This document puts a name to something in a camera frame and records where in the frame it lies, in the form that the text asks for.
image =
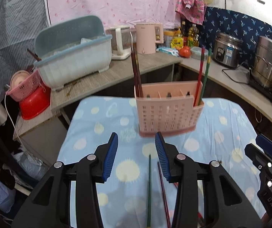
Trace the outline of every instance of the kettle handle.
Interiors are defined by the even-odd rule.
[[[123,55],[121,28],[116,28],[116,43],[117,43],[118,55]]]
[[[160,40],[155,40],[155,43],[156,44],[163,44],[163,25],[161,23],[156,23],[155,24],[155,35],[156,35],[156,28],[159,28]]]

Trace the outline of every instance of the bottle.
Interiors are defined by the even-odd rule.
[[[187,45],[192,48],[193,46],[199,46],[198,42],[199,30],[196,27],[196,24],[193,24],[189,29],[188,42]]]
[[[181,33],[183,34],[183,45],[186,46],[188,43],[188,30],[184,19],[181,20]]]
[[[183,35],[181,34],[180,27],[178,27],[177,33],[174,35],[174,38],[171,42],[171,48],[183,47]]]

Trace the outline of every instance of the pink plastic strainer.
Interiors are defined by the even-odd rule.
[[[39,72],[36,70],[17,87],[7,91],[7,95],[10,95],[10,97],[16,102],[20,102],[33,93],[40,85],[40,82],[41,77]]]
[[[197,81],[143,84],[144,98],[136,97],[139,134],[144,137],[177,135],[196,128],[204,102],[193,107]]]

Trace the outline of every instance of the green object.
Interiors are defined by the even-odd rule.
[[[151,205],[152,205],[152,178],[151,178],[151,155],[149,155],[148,221],[147,221],[147,228],[151,227]]]
[[[203,93],[205,91],[206,82],[207,82],[207,78],[208,78],[209,67],[210,67],[211,55],[212,55],[212,48],[209,48],[208,59],[207,59],[207,64],[206,64],[206,72],[205,72],[205,77],[203,79],[203,87],[202,87],[201,92],[200,92],[198,105],[200,105],[201,99],[203,98]]]

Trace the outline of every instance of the dish storage box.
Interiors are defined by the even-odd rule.
[[[51,26],[35,39],[35,52],[42,60],[34,66],[46,86],[60,90],[68,82],[107,70],[112,59],[111,39],[105,35],[102,21],[93,15]]]
[[[136,97],[139,134],[143,137],[178,135],[195,130],[204,102],[194,106],[197,81],[143,84],[143,98]],[[199,100],[202,83],[199,86]]]

